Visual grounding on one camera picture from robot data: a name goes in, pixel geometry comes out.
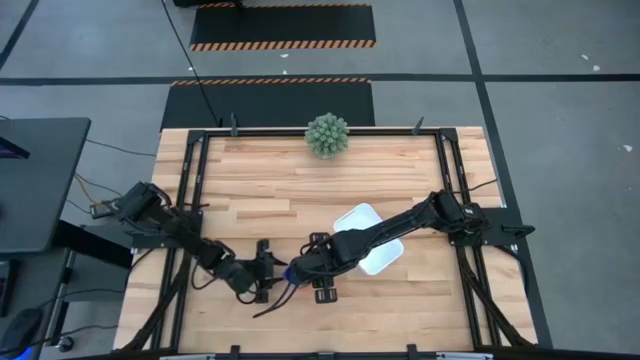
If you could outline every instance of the black floor mat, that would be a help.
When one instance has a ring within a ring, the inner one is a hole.
[[[238,11],[231,3],[202,5],[194,51],[362,48],[376,43],[369,5],[263,5]]]
[[[202,80],[223,127],[297,127],[328,112],[350,126],[374,126],[371,84],[364,78],[243,78]],[[216,123],[196,80],[176,81],[162,128],[212,128]]]

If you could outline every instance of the black metal frame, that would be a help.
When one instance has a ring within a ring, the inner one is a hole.
[[[203,179],[204,172],[207,163],[207,153],[209,148],[209,142],[214,137],[269,137],[269,136],[304,136],[305,128],[265,128],[265,129],[215,129],[215,130],[190,130],[187,137],[187,146],[185,150],[185,156],[182,166],[182,173],[180,177],[180,185],[178,187],[178,195],[177,195],[177,206],[180,209],[184,209],[185,206],[185,196],[187,184],[189,182],[189,172],[191,168],[191,161],[193,159],[193,152],[195,150],[195,144],[200,142],[200,157],[198,162],[198,168],[196,172],[195,179],[195,187],[193,192],[193,200],[191,202],[191,210],[192,213],[202,214],[199,210],[200,207],[200,198],[202,195],[202,187],[203,187]],[[454,165],[456,169],[456,177],[458,178],[458,183],[460,189],[467,189],[467,179],[464,171],[464,165],[462,161],[462,154],[460,151],[460,145],[458,143],[457,131],[455,128],[426,128],[426,129],[411,129],[411,128],[352,128],[350,131],[350,136],[406,136],[406,135],[414,135],[414,136],[433,136],[436,144],[436,149],[438,153],[438,159],[440,162],[440,170],[442,174],[442,179],[444,182],[445,190],[453,191],[451,174],[449,172],[449,163],[447,161],[446,156],[446,148],[445,142],[450,143],[451,150],[454,158]],[[468,193],[462,193],[462,201],[464,203],[470,203],[471,197]],[[508,212],[507,209],[491,209],[496,212],[493,212],[492,217],[502,218],[502,215]],[[450,237],[450,241],[455,244],[455,238]],[[466,256],[465,246],[464,245],[455,245],[458,265],[460,270],[462,271],[463,264],[466,263],[468,265],[468,259]],[[478,280],[483,287],[483,289],[489,294],[490,297],[490,289],[489,282],[487,279],[486,268],[484,264],[484,258],[481,250],[482,244],[473,244],[473,255],[475,260],[475,268]],[[173,268],[175,265],[176,258],[176,249],[169,249],[168,255],[165,262],[165,268],[162,276],[162,287],[161,287],[161,297],[166,294],[167,288],[171,282]],[[182,267],[189,267],[191,265],[191,259],[189,256],[185,255],[183,257],[183,261],[181,263]],[[469,321],[469,329],[470,335],[472,339],[472,343],[474,348],[480,348],[483,346],[482,338],[480,335],[480,326],[478,322],[478,315],[475,307],[474,301],[474,292],[469,285],[469,283],[465,280],[464,276],[461,273],[462,287],[463,287],[463,295],[465,299],[465,305],[467,310],[467,316]],[[177,306],[175,308],[175,314],[172,324],[171,330],[171,344],[170,348],[177,351],[180,342],[180,334],[182,330],[182,319],[184,315],[184,302],[186,299],[187,292],[187,283],[181,285],[181,288],[178,292],[178,300]],[[489,326],[489,333],[491,335],[491,344],[493,346],[500,346],[500,332],[496,325],[495,319],[487,312],[487,320]],[[160,339],[162,337],[162,328],[164,326],[163,321],[160,321],[156,326],[152,342],[151,349],[158,350],[160,349]],[[417,352],[411,351],[420,357],[434,357],[435,352]],[[273,358],[273,357],[301,357],[304,358],[309,356],[310,358],[318,358],[318,354],[251,354],[252,358]],[[407,352],[391,352],[391,353],[349,353],[349,358],[406,358]]]

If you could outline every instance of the black desk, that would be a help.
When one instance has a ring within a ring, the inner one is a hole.
[[[0,121],[0,134],[30,152],[28,159],[0,159],[0,258],[20,262],[0,334],[20,310],[65,294],[76,253],[126,269],[131,264],[128,248],[60,220],[90,123],[86,118]],[[67,306],[60,299],[44,307],[35,340],[59,336]],[[37,359],[40,350],[32,348],[29,358]]]

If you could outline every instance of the orange and black striped tape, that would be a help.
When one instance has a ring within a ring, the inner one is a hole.
[[[249,85],[249,84],[311,84],[311,83],[362,83],[367,78],[255,78],[255,79],[223,79],[200,80],[202,85]],[[198,80],[174,81],[171,86],[198,85]]]
[[[351,6],[371,6],[369,4],[296,4],[296,5],[244,5],[246,8],[276,8],[276,7],[351,7]],[[204,4],[198,6],[198,9],[206,9],[206,8],[221,8],[221,7],[235,7],[233,3],[215,3],[215,4]]]
[[[354,49],[376,46],[375,40],[305,40],[305,41],[255,41],[235,43],[191,44],[191,51],[238,51],[279,49]]]

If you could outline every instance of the wooden table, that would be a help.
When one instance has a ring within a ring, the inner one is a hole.
[[[482,128],[457,130],[469,187],[494,179]],[[165,130],[158,149],[153,182],[173,197],[187,133]],[[196,155],[193,173],[197,161]],[[302,138],[215,138],[209,144],[201,200],[209,204],[203,208],[202,236],[222,240],[246,259],[254,257],[257,239],[269,238],[274,254],[289,261],[309,233],[333,232],[333,222],[355,205],[367,202],[386,219],[442,187],[432,138],[352,137],[347,152],[333,160],[315,158]],[[474,191],[472,200],[484,207],[502,202],[496,184]],[[226,353],[231,345],[240,345],[242,352],[373,352],[405,351],[409,343],[420,351],[472,349],[455,250],[446,235],[421,230],[402,241],[404,255],[379,275],[355,269],[337,277],[339,300],[334,304],[315,304],[308,287],[280,310],[252,319],[267,305],[238,303],[222,281],[202,291],[189,288],[179,350]],[[521,334],[535,341],[517,262],[491,247],[483,251],[494,300]],[[154,308],[164,255],[156,250],[131,274],[114,347],[126,344]],[[196,271],[196,283],[207,279]],[[274,288],[272,301],[283,287]],[[487,343],[484,310],[479,301],[476,306]],[[170,309],[163,345],[168,344],[172,315]]]

